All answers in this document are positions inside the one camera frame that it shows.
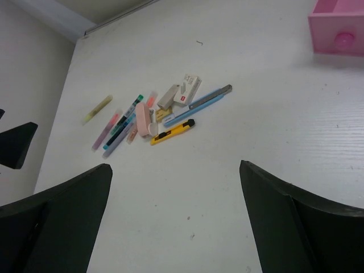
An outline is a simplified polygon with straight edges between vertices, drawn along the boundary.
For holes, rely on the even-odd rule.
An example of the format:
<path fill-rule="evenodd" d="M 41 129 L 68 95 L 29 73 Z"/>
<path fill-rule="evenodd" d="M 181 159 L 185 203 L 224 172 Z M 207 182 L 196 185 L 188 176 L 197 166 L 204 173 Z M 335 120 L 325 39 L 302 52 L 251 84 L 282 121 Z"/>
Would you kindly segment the beige eraser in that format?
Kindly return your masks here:
<path fill-rule="evenodd" d="M 163 97 L 158 101 L 157 105 L 163 109 L 167 110 L 174 102 L 174 97 L 179 91 L 180 85 L 172 85 L 169 90 L 163 95 Z"/>

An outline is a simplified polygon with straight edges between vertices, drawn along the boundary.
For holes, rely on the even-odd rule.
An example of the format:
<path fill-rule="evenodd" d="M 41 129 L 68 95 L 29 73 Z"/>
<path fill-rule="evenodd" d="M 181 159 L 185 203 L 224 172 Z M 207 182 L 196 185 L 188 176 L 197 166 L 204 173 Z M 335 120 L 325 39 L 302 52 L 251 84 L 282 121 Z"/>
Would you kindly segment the blue utility knife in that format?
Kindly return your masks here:
<path fill-rule="evenodd" d="M 194 102 L 191 102 L 189 105 L 181 108 L 180 110 L 173 112 L 172 114 L 164 117 L 162 119 L 162 124 L 164 127 L 171 127 L 172 125 L 182 121 L 183 119 L 188 118 L 194 113 L 210 106 L 211 104 L 217 102 L 222 99 L 226 94 L 230 93 L 233 90 L 232 85 L 226 85 L 222 88 L 219 88 L 209 94 L 201 97 Z"/>

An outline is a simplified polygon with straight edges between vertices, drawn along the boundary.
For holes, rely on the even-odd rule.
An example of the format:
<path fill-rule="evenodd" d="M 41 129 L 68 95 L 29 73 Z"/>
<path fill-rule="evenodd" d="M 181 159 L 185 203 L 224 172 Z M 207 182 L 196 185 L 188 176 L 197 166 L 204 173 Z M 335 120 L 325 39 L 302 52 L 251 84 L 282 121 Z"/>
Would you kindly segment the white staple box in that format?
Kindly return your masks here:
<path fill-rule="evenodd" d="M 181 106 L 189 105 L 198 88 L 200 87 L 201 79 L 198 76 L 185 74 L 182 84 L 179 86 L 173 101 Z"/>

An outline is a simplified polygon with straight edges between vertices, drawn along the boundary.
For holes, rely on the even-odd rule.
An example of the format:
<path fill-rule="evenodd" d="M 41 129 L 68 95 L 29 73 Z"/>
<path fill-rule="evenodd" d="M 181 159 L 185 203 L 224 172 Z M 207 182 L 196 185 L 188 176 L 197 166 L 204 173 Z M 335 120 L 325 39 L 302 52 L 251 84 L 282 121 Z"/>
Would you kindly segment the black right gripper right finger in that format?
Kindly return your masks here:
<path fill-rule="evenodd" d="M 241 161 L 263 272 L 363 272 L 363 209 L 331 201 Z"/>

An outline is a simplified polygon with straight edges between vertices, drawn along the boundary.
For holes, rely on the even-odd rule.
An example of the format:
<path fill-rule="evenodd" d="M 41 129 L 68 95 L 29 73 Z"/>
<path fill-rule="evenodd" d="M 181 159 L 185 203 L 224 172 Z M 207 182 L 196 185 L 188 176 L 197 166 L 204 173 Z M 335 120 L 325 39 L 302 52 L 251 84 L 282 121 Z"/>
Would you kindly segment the pink stapler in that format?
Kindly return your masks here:
<path fill-rule="evenodd" d="M 136 105 L 136 126 L 141 137 L 155 137 L 158 135 L 158 124 L 152 121 L 152 110 L 146 103 Z"/>

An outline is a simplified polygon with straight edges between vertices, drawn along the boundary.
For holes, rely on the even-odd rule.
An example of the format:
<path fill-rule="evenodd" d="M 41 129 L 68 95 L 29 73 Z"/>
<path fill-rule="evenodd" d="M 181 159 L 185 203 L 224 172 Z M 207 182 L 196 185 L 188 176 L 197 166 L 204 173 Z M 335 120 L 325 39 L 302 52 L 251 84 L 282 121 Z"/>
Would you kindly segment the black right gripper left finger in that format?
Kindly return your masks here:
<path fill-rule="evenodd" d="M 86 272 L 113 171 L 100 164 L 1 207 L 1 272 Z"/>

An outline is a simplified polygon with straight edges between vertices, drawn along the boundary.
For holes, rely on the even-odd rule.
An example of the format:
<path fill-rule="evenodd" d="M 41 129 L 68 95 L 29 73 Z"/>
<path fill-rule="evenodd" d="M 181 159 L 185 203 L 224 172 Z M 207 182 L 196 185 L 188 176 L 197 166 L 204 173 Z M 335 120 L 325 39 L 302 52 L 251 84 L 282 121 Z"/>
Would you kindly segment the yellow utility knife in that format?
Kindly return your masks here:
<path fill-rule="evenodd" d="M 150 145 L 159 144 L 167 139 L 180 135 L 188 130 L 190 130 L 195 125 L 194 119 L 189 119 L 167 131 L 164 131 L 157 136 L 153 137 L 150 141 Z"/>

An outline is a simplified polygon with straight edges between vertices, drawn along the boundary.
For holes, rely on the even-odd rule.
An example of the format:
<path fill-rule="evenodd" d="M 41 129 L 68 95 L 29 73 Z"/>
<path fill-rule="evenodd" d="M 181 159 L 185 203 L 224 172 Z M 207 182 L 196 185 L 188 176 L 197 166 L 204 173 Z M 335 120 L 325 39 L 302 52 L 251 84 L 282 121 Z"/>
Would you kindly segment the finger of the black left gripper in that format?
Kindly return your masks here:
<path fill-rule="evenodd" d="M 28 122 L 1 133 L 1 165 L 21 169 L 38 125 Z"/>

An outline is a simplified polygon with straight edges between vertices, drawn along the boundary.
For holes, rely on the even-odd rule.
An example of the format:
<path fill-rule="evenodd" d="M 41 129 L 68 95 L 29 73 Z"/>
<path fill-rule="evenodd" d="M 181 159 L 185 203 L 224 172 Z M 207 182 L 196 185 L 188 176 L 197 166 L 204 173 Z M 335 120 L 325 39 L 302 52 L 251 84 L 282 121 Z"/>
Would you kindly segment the yellow eraser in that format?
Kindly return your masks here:
<path fill-rule="evenodd" d="M 162 119 L 170 114 L 172 114 L 173 111 L 172 111 L 172 108 L 169 107 L 167 109 L 158 109 L 156 112 L 155 112 L 155 118 L 156 118 L 156 121 L 157 122 L 161 122 Z"/>

